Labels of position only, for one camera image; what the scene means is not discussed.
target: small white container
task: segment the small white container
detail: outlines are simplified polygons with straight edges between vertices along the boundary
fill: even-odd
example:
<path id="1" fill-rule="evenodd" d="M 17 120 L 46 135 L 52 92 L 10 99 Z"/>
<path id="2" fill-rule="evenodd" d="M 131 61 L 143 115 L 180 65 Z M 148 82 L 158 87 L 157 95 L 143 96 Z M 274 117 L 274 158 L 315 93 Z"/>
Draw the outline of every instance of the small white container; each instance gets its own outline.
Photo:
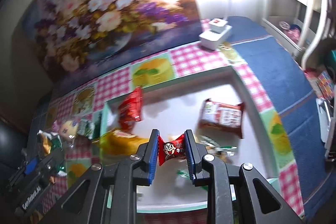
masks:
<path id="1" fill-rule="evenodd" d="M 214 18 L 209 22 L 210 29 L 213 32 L 222 33 L 225 29 L 227 21 L 221 18 Z"/>
<path id="2" fill-rule="evenodd" d="M 201 45 L 210 50 L 215 50 L 231 35 L 231 31 L 232 26 L 225 25 L 224 31 L 221 33 L 216 33 L 209 30 L 202 32 L 199 35 L 199 38 L 201 39 Z"/>

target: tray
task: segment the tray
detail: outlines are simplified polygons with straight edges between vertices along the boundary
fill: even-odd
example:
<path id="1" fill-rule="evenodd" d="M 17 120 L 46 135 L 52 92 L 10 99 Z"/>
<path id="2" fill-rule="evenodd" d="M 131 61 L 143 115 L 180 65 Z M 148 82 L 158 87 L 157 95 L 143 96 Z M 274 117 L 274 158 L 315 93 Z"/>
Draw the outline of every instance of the tray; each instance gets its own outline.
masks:
<path id="1" fill-rule="evenodd" d="M 118 126 L 117 107 L 124 96 L 109 100 L 104 105 L 100 134 Z M 244 139 L 231 133 L 214 129 L 198 129 L 198 119 L 203 101 L 207 98 L 239 104 L 244 101 L 242 132 Z M 272 147 L 259 113 L 240 78 L 231 66 L 208 70 L 180 77 L 143 89 L 143 121 L 136 123 L 133 132 L 149 137 L 157 128 L 164 140 L 191 129 L 194 135 L 209 136 L 222 146 L 237 146 L 238 153 L 230 157 L 234 165 L 252 163 L 265 178 L 277 178 Z M 138 187 L 142 197 L 138 198 L 140 213 L 166 213 L 189 211 L 207 206 L 207 192 L 194 187 L 190 180 L 177 175 L 178 170 L 187 170 L 186 160 L 172 159 L 157 167 L 150 187 Z M 278 189 L 277 179 L 270 180 Z M 232 198 L 235 199 L 233 187 Z"/>

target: cartoon face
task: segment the cartoon face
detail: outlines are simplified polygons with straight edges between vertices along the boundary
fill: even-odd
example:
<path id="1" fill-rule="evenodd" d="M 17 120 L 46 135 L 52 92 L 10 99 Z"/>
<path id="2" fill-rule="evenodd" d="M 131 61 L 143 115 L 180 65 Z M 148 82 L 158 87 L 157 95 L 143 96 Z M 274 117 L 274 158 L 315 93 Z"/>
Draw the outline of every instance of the cartoon face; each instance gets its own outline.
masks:
<path id="1" fill-rule="evenodd" d="M 163 146 L 163 151 L 167 154 L 167 155 L 171 155 L 175 152 L 176 147 L 172 144 L 172 143 L 165 143 L 165 145 Z"/>

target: red snack package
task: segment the red snack package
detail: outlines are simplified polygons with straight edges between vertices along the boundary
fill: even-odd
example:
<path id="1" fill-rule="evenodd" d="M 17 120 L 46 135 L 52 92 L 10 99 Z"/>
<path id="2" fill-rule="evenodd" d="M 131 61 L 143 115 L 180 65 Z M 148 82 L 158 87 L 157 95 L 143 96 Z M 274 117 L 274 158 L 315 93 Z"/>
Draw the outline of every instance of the red snack package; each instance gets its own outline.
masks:
<path id="1" fill-rule="evenodd" d="M 242 139 L 243 111 L 244 103 L 234 106 L 207 99 L 202 106 L 199 126 L 214 127 L 225 132 L 232 132 Z"/>
<path id="2" fill-rule="evenodd" d="M 141 121 L 142 92 L 141 87 L 136 87 L 126 99 L 120 104 L 119 123 L 121 129 L 130 131 L 135 122 Z"/>
<path id="3" fill-rule="evenodd" d="M 167 160 L 173 158 L 185 159 L 184 153 L 184 134 L 174 141 L 164 142 L 161 136 L 158 136 L 157 155 L 159 157 L 159 166 L 164 164 Z"/>

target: yellow snack package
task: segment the yellow snack package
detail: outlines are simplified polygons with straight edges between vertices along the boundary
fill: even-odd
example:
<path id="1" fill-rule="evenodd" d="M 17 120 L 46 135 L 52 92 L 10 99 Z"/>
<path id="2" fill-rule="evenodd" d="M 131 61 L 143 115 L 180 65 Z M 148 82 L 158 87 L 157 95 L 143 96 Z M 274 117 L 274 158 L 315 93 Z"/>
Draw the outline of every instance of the yellow snack package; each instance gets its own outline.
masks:
<path id="1" fill-rule="evenodd" d="M 133 133 L 124 132 L 118 128 L 105 133 L 92 143 L 102 149 L 103 153 L 110 155 L 135 154 L 139 145 L 147 143 L 149 138 L 141 138 Z"/>

